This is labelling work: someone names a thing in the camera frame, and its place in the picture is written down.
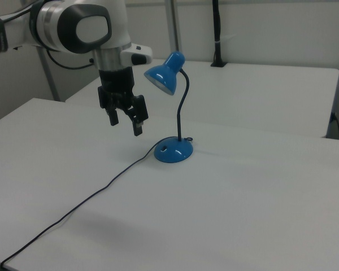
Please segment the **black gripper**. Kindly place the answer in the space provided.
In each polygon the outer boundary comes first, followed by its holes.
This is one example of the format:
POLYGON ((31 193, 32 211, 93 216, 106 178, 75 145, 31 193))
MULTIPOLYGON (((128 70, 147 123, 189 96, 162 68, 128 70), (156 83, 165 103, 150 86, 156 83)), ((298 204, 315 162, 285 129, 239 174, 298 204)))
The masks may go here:
POLYGON ((116 109, 124 110, 130 118, 135 136, 142 134, 142 125, 149 118, 143 95, 133 96, 132 67, 117 71, 99 70, 101 86, 98 87, 99 106, 105 109, 111 126, 119 123, 116 109))

